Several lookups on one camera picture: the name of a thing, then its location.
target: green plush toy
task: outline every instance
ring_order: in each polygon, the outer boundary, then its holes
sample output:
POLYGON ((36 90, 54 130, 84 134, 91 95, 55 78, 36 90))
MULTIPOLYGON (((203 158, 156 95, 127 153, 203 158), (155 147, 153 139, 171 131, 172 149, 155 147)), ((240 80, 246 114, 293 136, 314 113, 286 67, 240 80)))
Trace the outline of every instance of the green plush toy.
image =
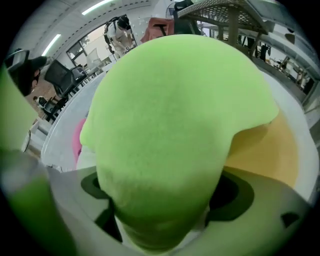
POLYGON ((171 35, 125 55, 94 95, 80 135, 131 240, 175 247, 204 212, 233 136, 278 114, 258 68, 210 37, 171 35))

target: black hair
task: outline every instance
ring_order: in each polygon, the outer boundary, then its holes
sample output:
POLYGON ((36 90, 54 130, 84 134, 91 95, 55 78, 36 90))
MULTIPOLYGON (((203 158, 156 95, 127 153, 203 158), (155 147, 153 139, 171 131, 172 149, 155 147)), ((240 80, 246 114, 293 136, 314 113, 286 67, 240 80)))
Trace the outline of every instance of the black hair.
POLYGON ((117 24, 120 28, 123 28, 125 30, 131 29, 127 15, 123 15, 123 16, 119 17, 117 24))

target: ceiling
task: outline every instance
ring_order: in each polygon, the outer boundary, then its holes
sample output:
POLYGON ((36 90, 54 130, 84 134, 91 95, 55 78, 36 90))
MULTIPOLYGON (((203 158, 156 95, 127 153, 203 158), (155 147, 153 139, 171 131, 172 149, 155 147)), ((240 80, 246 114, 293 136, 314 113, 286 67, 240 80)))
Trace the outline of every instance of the ceiling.
POLYGON ((158 0, 113 0, 82 15, 82 12, 102 0, 47 0, 21 27, 10 50, 30 50, 32 58, 40 56, 51 40, 61 34, 47 56, 56 58, 79 40, 114 16, 131 9, 151 6, 158 0))

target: ceiling light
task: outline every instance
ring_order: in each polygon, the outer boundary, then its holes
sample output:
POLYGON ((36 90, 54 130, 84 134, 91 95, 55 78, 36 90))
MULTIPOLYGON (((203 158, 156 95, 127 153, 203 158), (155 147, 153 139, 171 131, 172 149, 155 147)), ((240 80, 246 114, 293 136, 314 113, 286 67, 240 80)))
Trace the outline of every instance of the ceiling light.
POLYGON ((86 15, 86 14, 90 13, 91 11, 93 11, 94 9, 97 9, 98 7, 103 6, 104 4, 109 3, 109 2, 111 2, 111 1, 113 1, 113 0, 104 0, 104 1, 98 2, 98 3, 95 4, 94 6, 91 6, 89 9, 86 9, 86 10, 82 13, 82 15, 86 15))
POLYGON ((58 40, 58 38, 60 37, 61 35, 60 34, 57 34, 53 39, 52 41, 49 43, 49 45, 45 48, 44 52, 42 53, 41 56, 45 56, 47 54, 47 52, 49 51, 49 49, 51 48, 51 46, 54 45, 55 41, 58 40))

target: wire rack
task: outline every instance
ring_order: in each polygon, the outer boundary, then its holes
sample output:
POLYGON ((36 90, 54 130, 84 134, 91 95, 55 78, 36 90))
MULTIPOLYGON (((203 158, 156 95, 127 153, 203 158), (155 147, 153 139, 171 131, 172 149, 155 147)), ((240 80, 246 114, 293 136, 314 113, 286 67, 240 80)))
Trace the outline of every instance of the wire rack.
POLYGON ((229 9, 238 9, 238 27, 268 34, 258 14, 245 0, 205 0, 178 12, 178 18, 203 21, 217 26, 229 25, 229 9))

